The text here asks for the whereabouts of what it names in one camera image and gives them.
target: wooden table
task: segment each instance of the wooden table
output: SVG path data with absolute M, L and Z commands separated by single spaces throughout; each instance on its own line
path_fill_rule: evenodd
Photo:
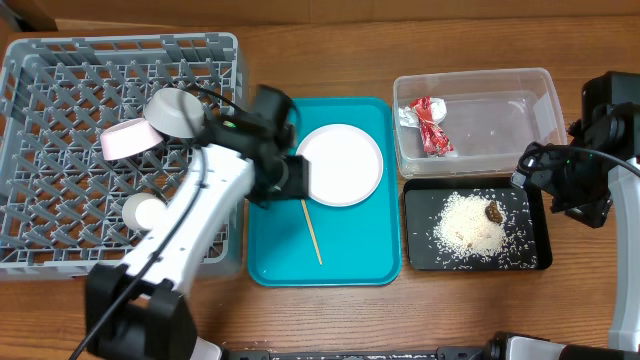
M 252 84 L 292 97 L 366 95 L 391 104 L 401 75 L 544 67 L 567 124 L 580 116 L 585 81 L 607 70 L 640 72 L 639 17 L 162 31 L 187 30 L 235 33 Z M 615 217 L 598 230 L 560 214 L 547 213 L 547 222 L 554 263 L 543 272 L 419 273 L 405 251 L 403 270 L 389 286 L 267 289 L 244 269 L 233 278 L 197 281 L 190 306 L 200 336 L 236 350 L 432 349 L 484 344 L 496 330 L 606 346 Z M 0 304 L 0 358 L 66 358 L 84 334 L 81 280 L 2 283 Z

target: dish rack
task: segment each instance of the dish rack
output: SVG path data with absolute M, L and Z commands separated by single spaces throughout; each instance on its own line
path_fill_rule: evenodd
M 142 116 L 163 87 L 190 83 L 248 104 L 248 71 L 236 37 L 193 33 L 23 39 L 0 73 L 0 280 L 65 279 L 97 262 L 116 264 L 145 233 L 128 229 L 126 198 L 169 201 L 192 157 L 181 139 L 105 161 L 100 134 Z M 233 109 L 197 94 L 205 114 Z M 244 202 L 231 210 L 200 274 L 242 263 Z

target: pink cup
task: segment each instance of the pink cup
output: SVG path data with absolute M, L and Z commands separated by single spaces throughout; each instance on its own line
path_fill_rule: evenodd
M 105 160 L 118 160 L 158 145 L 162 136 L 144 118 L 127 120 L 100 135 Z

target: blue tray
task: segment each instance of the blue tray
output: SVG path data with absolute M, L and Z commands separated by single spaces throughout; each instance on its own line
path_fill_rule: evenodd
M 365 201 L 336 208 L 307 200 L 320 266 L 299 200 L 249 207 L 251 277 L 264 286 L 385 285 L 402 267 L 398 179 L 391 110 L 376 98 L 297 99 L 302 141 L 329 124 L 349 124 L 380 147 L 384 172 Z

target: white bowl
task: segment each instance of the white bowl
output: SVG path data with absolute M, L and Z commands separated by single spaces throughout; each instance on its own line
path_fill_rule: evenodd
M 186 117 L 182 113 L 181 103 L 187 113 Z M 196 131 L 200 131 L 204 123 L 204 111 L 200 100 L 176 88 L 156 91 L 142 112 L 156 130 L 177 138 L 189 139 L 196 136 L 187 124 L 187 119 Z
M 105 160 L 118 160 L 158 145 L 162 136 L 144 118 L 127 120 L 100 134 Z

